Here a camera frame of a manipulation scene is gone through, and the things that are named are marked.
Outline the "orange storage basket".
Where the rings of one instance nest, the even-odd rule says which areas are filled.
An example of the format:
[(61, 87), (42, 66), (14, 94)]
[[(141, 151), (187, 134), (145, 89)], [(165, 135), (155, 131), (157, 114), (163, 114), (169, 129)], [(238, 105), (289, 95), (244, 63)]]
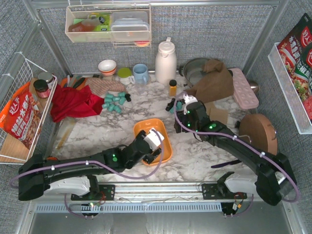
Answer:
[(145, 165), (156, 166), (160, 162), (161, 154), (163, 154), (161, 163), (167, 162), (172, 157), (173, 150), (164, 123), (158, 118), (151, 118), (134, 125), (135, 136), (142, 130), (146, 133), (143, 139), (150, 144), (152, 153), (161, 150), (153, 161), (143, 159), (142, 162)]

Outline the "brown cloth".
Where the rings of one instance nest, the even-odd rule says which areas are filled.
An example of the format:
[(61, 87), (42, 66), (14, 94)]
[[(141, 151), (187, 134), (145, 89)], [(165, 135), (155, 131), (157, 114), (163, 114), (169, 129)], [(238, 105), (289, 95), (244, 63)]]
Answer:
[(185, 90), (189, 96), (208, 103), (234, 94), (233, 76), (223, 62), (210, 59), (202, 69), (206, 75), (192, 88)]

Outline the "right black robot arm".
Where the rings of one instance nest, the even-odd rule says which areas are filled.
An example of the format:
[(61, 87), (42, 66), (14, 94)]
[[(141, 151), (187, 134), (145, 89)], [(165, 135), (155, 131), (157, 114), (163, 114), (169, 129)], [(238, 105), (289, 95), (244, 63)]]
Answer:
[(301, 193), (287, 156), (273, 155), (253, 147), (233, 133), (225, 124), (210, 120), (205, 105), (182, 93), (184, 109), (174, 111), (175, 130), (193, 133), (203, 142), (223, 149), (247, 165), (256, 175), (255, 189), (263, 201), (277, 205), (281, 200), (295, 203)]

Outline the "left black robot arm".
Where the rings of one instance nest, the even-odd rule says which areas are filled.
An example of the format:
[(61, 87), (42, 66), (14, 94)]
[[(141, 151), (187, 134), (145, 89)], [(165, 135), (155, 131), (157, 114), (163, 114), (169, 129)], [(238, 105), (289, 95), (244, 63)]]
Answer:
[(34, 156), (19, 169), (18, 198), (29, 201), (47, 193), (88, 195), (99, 194), (97, 175), (124, 176), (145, 159), (151, 163), (163, 155), (164, 136), (154, 128), (140, 131), (128, 146), (118, 146), (100, 153), (73, 159), (51, 160)]

